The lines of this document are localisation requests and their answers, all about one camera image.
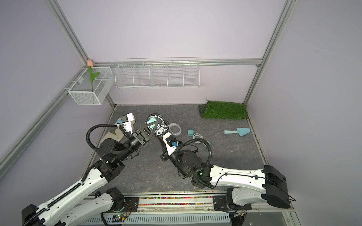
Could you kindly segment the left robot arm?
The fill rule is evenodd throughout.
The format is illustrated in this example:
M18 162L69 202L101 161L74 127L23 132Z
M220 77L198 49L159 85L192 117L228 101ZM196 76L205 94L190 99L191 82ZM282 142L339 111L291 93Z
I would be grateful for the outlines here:
M116 178L125 168L123 161L148 143L160 127L157 121L152 120L137 130L133 129L130 121L110 124L110 128L120 129L128 139L122 143L107 138L96 147L90 140L90 134L97 128L107 126L95 125L86 134L88 145L96 151L100 160L91 165L81 179L56 197L38 206L30 204L25 207L22 210L24 226L77 226L97 214L124 208L124 196L117 188L111 188L87 203L80 204L80 201Z

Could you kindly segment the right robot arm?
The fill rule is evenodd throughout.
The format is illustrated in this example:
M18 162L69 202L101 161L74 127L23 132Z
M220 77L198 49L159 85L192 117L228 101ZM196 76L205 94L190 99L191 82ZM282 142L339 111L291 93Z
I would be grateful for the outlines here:
M275 167L265 165L263 169L256 170L228 169L211 164L212 147L202 138L193 138L183 143L170 132L157 132L156 135L164 150L161 156L163 161L170 160L180 178L191 178L193 186L198 188L228 187L226 204L229 208L255 202L266 202L281 209L291 207L294 198L288 194L286 177ZM197 142L206 146L206 162L203 162L196 151L185 149Z

